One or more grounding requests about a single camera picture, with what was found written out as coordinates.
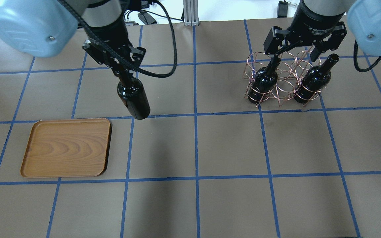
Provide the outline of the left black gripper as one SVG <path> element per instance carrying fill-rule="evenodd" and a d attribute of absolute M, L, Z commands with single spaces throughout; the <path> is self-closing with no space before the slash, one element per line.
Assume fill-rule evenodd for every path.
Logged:
<path fill-rule="evenodd" d="M 83 28 L 88 39 L 82 48 L 96 63 L 106 65 L 115 76 L 143 73 L 140 64 L 146 50 L 133 47 L 125 23 L 110 23 L 98 27 L 85 23 Z"/>

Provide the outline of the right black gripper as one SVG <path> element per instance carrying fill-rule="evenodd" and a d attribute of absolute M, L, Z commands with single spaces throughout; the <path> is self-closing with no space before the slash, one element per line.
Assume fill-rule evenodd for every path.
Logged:
<path fill-rule="evenodd" d="M 281 63 L 279 55 L 295 47 L 314 46 L 311 52 L 312 62 L 328 50 L 337 50 L 347 35 L 342 17 L 343 14 L 311 17 L 297 13 L 287 29 L 273 26 L 263 43 L 264 53 L 273 55 L 270 67 L 278 68 Z"/>

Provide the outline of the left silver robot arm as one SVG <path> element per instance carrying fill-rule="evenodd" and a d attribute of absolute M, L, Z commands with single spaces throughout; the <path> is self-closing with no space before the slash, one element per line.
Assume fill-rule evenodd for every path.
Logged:
<path fill-rule="evenodd" d="M 144 48 L 133 47 L 123 18 L 127 0 L 0 0 L 0 38 L 38 58 L 58 55 L 81 26 L 83 50 L 98 64 L 143 73 Z"/>

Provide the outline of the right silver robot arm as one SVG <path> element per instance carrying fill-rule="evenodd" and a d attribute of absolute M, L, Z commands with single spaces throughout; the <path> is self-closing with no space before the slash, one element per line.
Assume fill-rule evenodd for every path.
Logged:
<path fill-rule="evenodd" d="M 313 46 L 311 61 L 339 48 L 350 31 L 355 48 L 381 56 L 381 0 L 301 0 L 287 29 L 273 26 L 264 52 L 279 56 L 295 47 Z"/>

